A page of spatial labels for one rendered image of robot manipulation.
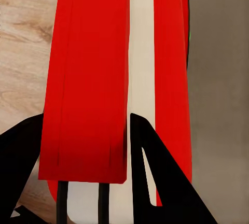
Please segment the radio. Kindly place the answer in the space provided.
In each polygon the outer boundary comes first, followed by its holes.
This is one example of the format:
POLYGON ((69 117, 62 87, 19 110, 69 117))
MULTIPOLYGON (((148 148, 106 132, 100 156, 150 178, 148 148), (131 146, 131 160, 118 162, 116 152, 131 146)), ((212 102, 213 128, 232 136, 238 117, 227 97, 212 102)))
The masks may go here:
POLYGON ((189 0, 58 0, 38 158, 57 224, 134 224, 131 113, 191 183, 189 39, 189 0))

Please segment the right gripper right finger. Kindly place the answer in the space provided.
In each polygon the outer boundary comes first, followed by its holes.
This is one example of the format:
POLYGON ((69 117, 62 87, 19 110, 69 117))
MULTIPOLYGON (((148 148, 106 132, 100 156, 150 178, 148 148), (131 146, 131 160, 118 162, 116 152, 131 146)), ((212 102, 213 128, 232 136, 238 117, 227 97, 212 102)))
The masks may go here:
POLYGON ((149 121, 130 114, 134 224, 217 224, 149 121), (162 206, 150 203, 142 148, 162 206))

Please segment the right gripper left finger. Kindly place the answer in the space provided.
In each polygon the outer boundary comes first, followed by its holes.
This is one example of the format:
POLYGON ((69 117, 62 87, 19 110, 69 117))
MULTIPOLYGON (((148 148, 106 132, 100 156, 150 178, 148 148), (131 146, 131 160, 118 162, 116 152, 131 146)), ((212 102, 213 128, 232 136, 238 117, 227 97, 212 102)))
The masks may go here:
POLYGON ((38 161, 44 114, 23 120, 0 135, 0 224, 8 224, 38 161))

